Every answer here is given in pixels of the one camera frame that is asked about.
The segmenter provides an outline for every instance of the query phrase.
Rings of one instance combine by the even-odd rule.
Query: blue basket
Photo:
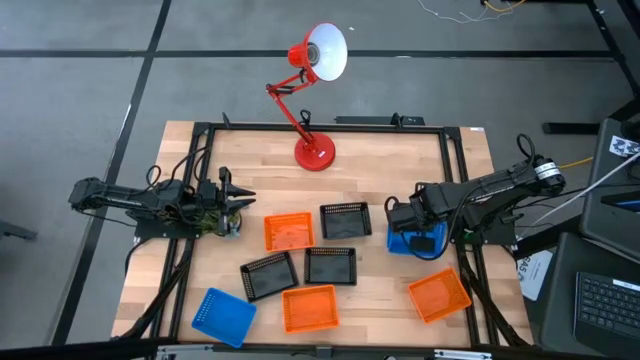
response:
[[[234,348],[240,348],[256,314],[256,306],[210,288],[191,327]]]
[[[411,240],[412,236],[421,236],[420,232],[405,232],[404,238],[407,242]],[[434,251],[418,251],[417,253],[424,257],[432,257],[437,255],[442,249],[445,237],[447,236],[447,222],[441,221],[433,227],[431,231],[427,231],[427,237],[435,239]],[[407,244],[402,239],[400,233],[394,233],[391,231],[391,227],[387,229],[387,249],[392,254],[398,255],[413,255],[407,248]]]

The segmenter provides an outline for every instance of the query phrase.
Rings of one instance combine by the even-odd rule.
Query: lamp base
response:
[[[298,165],[310,171],[320,171],[328,168],[336,158],[336,146],[330,137],[321,133],[313,133],[316,149],[312,150],[304,139],[296,143],[295,155]]]

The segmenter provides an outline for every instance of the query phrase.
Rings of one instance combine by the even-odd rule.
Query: plastic basket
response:
[[[255,314],[255,305],[210,288],[191,327],[234,348],[240,348]]]
[[[434,250],[433,251],[416,251],[419,255],[424,257],[431,257],[437,255],[441,249],[442,245],[444,245],[445,238],[447,237],[447,222],[441,221],[436,226],[433,227],[431,231],[427,231],[426,233],[419,232],[404,232],[404,238],[407,243],[411,241],[412,236],[427,236],[433,238],[435,240]],[[391,231],[391,227],[387,229],[387,250],[389,250],[392,254],[398,255],[413,255],[409,248],[407,248],[407,244],[405,240],[402,239],[402,235],[400,233],[394,233]]]
[[[371,235],[369,206],[366,202],[321,205],[320,216],[325,239]]]
[[[267,251],[303,249],[315,245],[311,213],[272,215],[264,218]]]
[[[410,284],[409,295],[426,324],[471,305],[469,295],[452,268]]]
[[[249,302],[298,286],[296,269],[289,253],[271,255],[242,265],[240,273]]]
[[[329,329],[340,325],[333,285],[286,290],[282,293],[286,333]]]
[[[356,249],[309,248],[304,255],[306,284],[356,285]]]

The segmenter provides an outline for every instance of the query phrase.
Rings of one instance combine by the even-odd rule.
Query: gray carpet floor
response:
[[[460,20],[460,11],[482,12],[477,1],[422,3]],[[0,50],[144,50],[161,4],[0,0]],[[638,39],[615,2],[598,5],[640,79]],[[497,21],[457,24],[415,0],[176,0],[159,50],[287,49],[323,21],[339,26],[354,50],[606,49],[580,5],[524,4]],[[78,179],[105,174],[141,65],[141,58],[0,58],[0,219],[39,232],[34,241],[0,240],[0,348],[49,341],[88,220],[67,198]],[[225,111],[232,121],[284,122],[264,85],[291,73],[284,58],[155,59],[118,183],[143,186],[167,120],[221,121]],[[596,123],[630,99],[610,60],[351,58],[337,81],[287,104],[311,110],[318,123],[397,111],[429,125],[484,127],[494,166],[503,168],[521,159],[520,132],[559,164],[591,156],[595,137],[544,135],[540,125]],[[587,176],[588,166],[567,170],[569,188],[584,186]],[[541,211],[528,212],[522,224]],[[551,220],[579,211],[576,205]],[[132,238],[132,229],[105,224],[70,342],[109,337]]]

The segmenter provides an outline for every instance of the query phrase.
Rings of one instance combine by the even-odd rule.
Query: wooden tabletop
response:
[[[188,152],[193,124],[167,123],[157,159],[164,178]],[[493,172],[484,130],[461,128],[461,132],[469,176]],[[245,343],[469,346],[463,311],[426,325],[407,290],[408,284],[446,267],[457,271],[454,248],[449,247],[440,259],[429,262],[413,256],[391,255],[386,248],[384,200],[395,195],[406,201],[417,181],[444,181],[438,137],[373,133],[331,133],[330,136],[336,144],[335,162],[324,171],[309,172],[301,169],[293,158],[293,147],[299,138],[293,131],[216,131],[209,176],[216,178],[217,169],[227,166],[233,174],[233,183],[255,191],[257,201],[242,210],[239,237],[206,235],[196,241],[179,340],[215,342],[191,328],[208,288],[215,287],[246,299],[239,268],[270,255],[264,245],[265,216],[310,211],[316,246],[356,248],[358,285],[338,286],[336,292],[341,324],[329,330],[285,334],[281,295],[277,294],[254,303],[258,311]],[[449,148],[457,181],[453,144]],[[178,173],[178,178],[182,178],[182,174]],[[369,203],[373,235],[324,240],[319,206],[355,201]],[[151,240],[133,255],[113,335],[128,330],[156,295],[167,243],[166,239]],[[513,259],[498,246],[485,246],[483,251],[493,300],[520,336],[531,341]],[[301,284],[304,282],[303,254],[303,250],[291,251]],[[486,342],[484,314],[477,298],[474,303],[481,339]],[[170,298],[161,335],[168,332],[172,308],[173,298]]]

